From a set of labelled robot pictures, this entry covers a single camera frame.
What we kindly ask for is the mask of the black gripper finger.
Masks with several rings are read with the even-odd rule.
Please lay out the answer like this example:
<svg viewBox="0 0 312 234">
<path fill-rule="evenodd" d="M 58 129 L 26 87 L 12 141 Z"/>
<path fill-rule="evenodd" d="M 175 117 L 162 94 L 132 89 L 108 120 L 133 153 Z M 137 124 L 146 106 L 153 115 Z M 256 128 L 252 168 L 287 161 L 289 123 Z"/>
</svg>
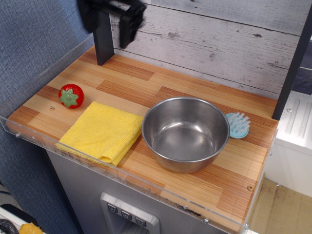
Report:
<svg viewBox="0 0 312 234">
<path fill-rule="evenodd" d="M 94 32 L 99 25 L 98 10 L 94 8 L 83 8 L 80 10 L 83 25 L 88 33 Z"/>
<path fill-rule="evenodd" d="M 122 11 L 119 21 L 119 46 L 126 48 L 134 41 L 137 30 L 144 22 L 144 9 L 128 9 Z"/>
</svg>

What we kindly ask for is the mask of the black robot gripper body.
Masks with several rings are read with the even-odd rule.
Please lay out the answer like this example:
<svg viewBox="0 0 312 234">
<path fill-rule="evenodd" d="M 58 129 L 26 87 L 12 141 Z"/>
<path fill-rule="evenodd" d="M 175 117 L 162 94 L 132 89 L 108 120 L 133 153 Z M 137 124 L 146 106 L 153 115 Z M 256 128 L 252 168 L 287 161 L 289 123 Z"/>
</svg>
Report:
<svg viewBox="0 0 312 234">
<path fill-rule="evenodd" d="M 119 17 L 142 18 L 146 5 L 140 0 L 117 0 L 128 6 L 126 10 L 117 7 L 112 0 L 78 0 L 78 8 L 82 16 L 96 18 L 100 12 Z"/>
</svg>

